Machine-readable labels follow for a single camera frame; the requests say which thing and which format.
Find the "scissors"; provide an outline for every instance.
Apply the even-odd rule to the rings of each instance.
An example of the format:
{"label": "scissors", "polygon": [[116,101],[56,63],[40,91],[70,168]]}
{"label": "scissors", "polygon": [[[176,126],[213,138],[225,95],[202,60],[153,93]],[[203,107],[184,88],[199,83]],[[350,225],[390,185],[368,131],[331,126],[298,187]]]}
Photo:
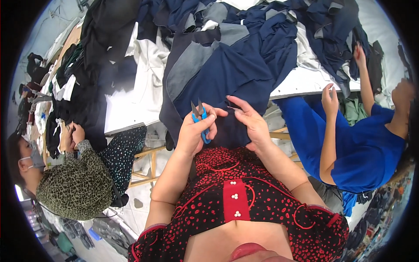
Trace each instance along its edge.
{"label": "scissors", "polygon": [[[207,118],[207,111],[205,110],[205,107],[202,106],[202,102],[200,99],[198,99],[198,110],[192,101],[191,101],[191,107],[192,107],[192,119],[194,120],[195,123],[200,121],[199,117],[201,117],[201,120]],[[211,142],[211,139],[207,139],[207,134],[209,132],[210,132],[209,128],[201,132],[201,137],[205,144],[208,144],[209,142]]]}

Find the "lip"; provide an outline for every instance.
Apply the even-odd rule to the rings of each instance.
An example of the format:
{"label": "lip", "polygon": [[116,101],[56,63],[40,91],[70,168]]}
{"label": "lip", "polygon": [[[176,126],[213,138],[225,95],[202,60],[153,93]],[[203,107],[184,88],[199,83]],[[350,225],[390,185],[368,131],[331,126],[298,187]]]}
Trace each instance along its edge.
{"label": "lip", "polygon": [[254,254],[258,251],[266,251],[266,248],[263,246],[256,244],[256,243],[245,243],[240,246],[238,246],[230,256],[230,260],[228,262],[232,262],[234,260],[237,260],[241,257],[245,257],[251,254]]}

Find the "red and black dress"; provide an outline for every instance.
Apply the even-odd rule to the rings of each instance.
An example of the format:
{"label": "red and black dress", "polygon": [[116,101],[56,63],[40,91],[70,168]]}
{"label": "red and black dress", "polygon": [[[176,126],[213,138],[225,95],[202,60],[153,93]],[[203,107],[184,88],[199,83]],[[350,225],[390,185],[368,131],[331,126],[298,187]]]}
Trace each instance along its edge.
{"label": "red and black dress", "polygon": [[128,248],[128,261],[182,262],[191,236],[232,220],[287,227],[296,261],[338,258],[348,238],[345,217],[302,204],[245,148],[211,148],[196,156],[197,177],[185,188],[171,223],[146,229]]}

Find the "hand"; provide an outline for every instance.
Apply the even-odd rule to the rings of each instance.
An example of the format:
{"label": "hand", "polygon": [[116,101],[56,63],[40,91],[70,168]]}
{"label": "hand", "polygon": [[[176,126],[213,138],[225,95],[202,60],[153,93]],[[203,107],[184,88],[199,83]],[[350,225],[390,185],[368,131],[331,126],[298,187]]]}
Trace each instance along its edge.
{"label": "hand", "polygon": [[70,129],[75,128],[75,130],[72,132],[72,136],[73,136],[73,141],[76,145],[84,140],[85,138],[84,129],[80,125],[72,122],[69,125],[69,128]]}
{"label": "hand", "polygon": [[362,48],[359,42],[357,42],[357,45],[355,46],[354,58],[358,67],[360,68],[367,67],[367,60],[365,58],[364,49]]}
{"label": "hand", "polygon": [[183,152],[187,156],[194,156],[201,151],[204,141],[201,138],[201,132],[209,128],[207,139],[214,139],[217,134],[217,126],[215,119],[217,116],[226,117],[228,113],[220,108],[214,108],[206,103],[202,103],[207,111],[207,118],[194,123],[192,119],[192,112],[190,112],[184,119],[184,122],[179,133],[177,152]]}
{"label": "hand", "polygon": [[271,145],[268,124],[263,117],[248,102],[235,96],[227,96],[227,99],[241,108],[234,108],[234,115],[238,121],[247,126],[247,135],[252,142],[247,144],[246,148],[259,154]]}
{"label": "hand", "polygon": [[67,136],[65,137],[65,151],[66,152],[74,152],[74,147],[76,143],[73,140],[73,127],[70,128],[67,132]]}
{"label": "hand", "polygon": [[326,118],[334,118],[336,120],[336,116],[339,111],[339,101],[336,89],[333,87],[332,90],[329,90],[332,86],[333,84],[328,84],[325,88],[323,88],[321,104],[323,105],[324,112],[326,113]]}

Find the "blue pants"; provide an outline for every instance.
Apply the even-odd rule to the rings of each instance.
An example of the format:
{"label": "blue pants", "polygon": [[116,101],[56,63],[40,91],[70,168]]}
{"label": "blue pants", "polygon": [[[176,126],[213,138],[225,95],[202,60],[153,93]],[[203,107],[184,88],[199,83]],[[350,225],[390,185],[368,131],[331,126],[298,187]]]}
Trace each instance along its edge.
{"label": "blue pants", "polygon": [[[320,155],[326,131],[326,113],[321,104],[321,96],[308,96],[306,100],[302,97],[289,97],[276,99],[273,102],[282,111],[282,117],[304,169],[320,180]],[[349,127],[349,124],[338,111],[336,129],[341,127]]]}

